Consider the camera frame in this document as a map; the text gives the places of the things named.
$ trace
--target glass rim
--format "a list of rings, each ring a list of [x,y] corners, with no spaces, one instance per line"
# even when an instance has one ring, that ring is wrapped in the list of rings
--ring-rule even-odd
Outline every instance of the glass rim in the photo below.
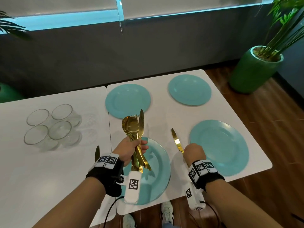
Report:
[[[48,113],[47,118],[46,118],[43,122],[41,122],[41,123],[39,123],[39,124],[37,124],[37,125],[30,125],[30,124],[28,123],[29,117],[30,117],[33,113],[35,113],[36,111],[39,111],[39,110],[46,110],[47,113]],[[50,112],[49,112],[47,109],[38,109],[38,110],[35,110],[35,111],[31,112],[31,113],[28,115],[28,117],[26,118],[26,123],[27,123],[29,126],[40,126],[42,123],[44,123],[44,122],[49,118],[49,115],[50,115]]]
[[[62,105],[69,105],[69,106],[71,107],[71,112],[70,112],[70,114],[68,115],[68,116],[70,116],[70,115],[72,114],[72,112],[73,112],[73,106],[71,106],[70,104],[61,104],[61,105],[56,106],[55,109],[57,109],[59,106],[62,106]],[[66,118],[68,117],[68,116],[66,116],[66,117],[61,118],[61,119],[56,119],[56,118],[54,118],[54,117],[53,117],[53,113],[54,113],[54,110],[55,110],[55,109],[53,109],[52,114],[51,114],[51,116],[52,116],[53,119],[55,119],[55,120],[63,120],[63,119],[66,119]]]
[[[38,142],[36,142],[36,143],[33,143],[33,144],[27,143],[27,142],[25,141],[25,136],[27,135],[27,133],[28,133],[30,130],[32,130],[32,129],[36,128],[36,127],[39,127],[39,126],[45,127],[45,128],[47,129],[47,134],[44,136],[44,138],[42,138],[40,141],[38,141]],[[29,145],[29,146],[31,146],[31,145],[36,145],[36,144],[42,142],[48,135],[49,135],[49,128],[48,128],[47,126],[45,126],[45,125],[36,125],[36,126],[30,128],[30,129],[25,133],[25,135],[24,135],[24,137],[23,137],[23,141],[24,141],[24,143],[25,143],[26,145]]]
[[[57,138],[57,139],[52,138],[52,137],[50,136],[50,130],[51,130],[51,128],[52,128],[53,126],[55,126],[57,123],[61,123],[61,122],[67,122],[67,123],[69,123],[69,124],[70,124],[70,131],[69,131],[64,137],[62,137],[62,138]],[[49,137],[50,137],[52,140],[57,141],[57,140],[61,140],[61,139],[65,138],[67,135],[69,135],[69,134],[71,133],[72,129],[73,129],[73,126],[72,126],[72,124],[71,124],[70,122],[68,122],[68,121],[59,121],[59,122],[56,122],[54,125],[52,125],[51,128],[49,129],[48,135],[49,135]]]

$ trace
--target pants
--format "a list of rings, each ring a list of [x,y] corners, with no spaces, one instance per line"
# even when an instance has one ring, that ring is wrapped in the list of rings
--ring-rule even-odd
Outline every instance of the pants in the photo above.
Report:
[[[162,228],[179,228],[178,226],[173,226],[170,222],[168,223],[163,223]]]

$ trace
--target soil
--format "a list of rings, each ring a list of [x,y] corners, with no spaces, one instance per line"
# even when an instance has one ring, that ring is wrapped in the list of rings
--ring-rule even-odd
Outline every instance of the soil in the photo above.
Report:
[[[256,47],[253,49],[253,53],[255,56],[257,56],[259,59],[267,62],[278,62],[281,57],[279,54],[275,54],[275,52],[272,52],[272,56],[269,58],[264,58],[262,55],[259,54],[261,47]]]

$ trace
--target turquoise plate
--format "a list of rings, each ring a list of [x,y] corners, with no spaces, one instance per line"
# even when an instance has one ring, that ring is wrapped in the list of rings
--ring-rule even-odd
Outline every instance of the turquoise plate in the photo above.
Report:
[[[190,142],[201,145],[207,159],[212,161],[224,176],[241,172],[248,163],[249,151],[245,139],[236,129],[224,122],[200,122],[191,130]]]
[[[211,98],[211,88],[200,77],[183,74],[169,83],[169,93],[178,102],[185,105],[202,105]]]
[[[109,113],[123,119],[144,112],[149,108],[151,97],[146,88],[136,84],[124,84],[117,86],[109,92],[105,99],[105,107]]]
[[[149,149],[144,156],[152,170],[143,169],[137,205],[147,204],[161,196],[167,188],[171,176],[171,163],[164,148],[150,138],[143,137],[142,139],[148,140]],[[128,175],[131,171],[131,163],[123,170],[124,175]],[[121,196],[125,195],[125,191],[126,187],[122,186]]]

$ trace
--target white table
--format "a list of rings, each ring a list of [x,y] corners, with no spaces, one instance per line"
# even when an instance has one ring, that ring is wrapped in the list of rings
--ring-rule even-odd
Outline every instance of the white table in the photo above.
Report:
[[[191,107],[175,101],[168,92],[168,84],[172,78],[181,74],[192,74],[204,79],[212,90],[212,96],[209,102],[201,106]],[[268,157],[203,70],[175,73],[113,84],[107,87],[108,93],[115,87],[127,83],[139,84],[145,87],[151,95],[151,105],[145,112],[145,130],[143,136],[157,141],[167,151],[171,161],[171,178],[165,192],[157,200],[149,204],[136,206],[126,204],[123,200],[119,200],[117,202],[117,212],[120,215],[128,214],[185,195],[183,185],[189,178],[187,166],[183,160],[182,154],[178,151],[173,141],[171,128],[174,128],[183,147],[189,143],[191,129],[200,121],[208,119],[219,120],[226,122],[237,129],[245,138],[248,145],[249,162],[246,168],[240,173],[226,177],[227,181],[242,178],[272,167]],[[121,128],[121,119],[117,119],[112,115],[109,115],[109,119],[111,145],[113,150],[126,135]]]
[[[97,145],[101,154],[110,152],[106,96],[106,87],[98,87],[0,104],[0,227],[32,227],[85,179]],[[27,116],[41,108],[52,112],[60,104],[82,115],[80,143],[44,152],[26,145]],[[91,226],[104,222],[114,200],[106,195]],[[108,221],[115,214],[113,206]]]

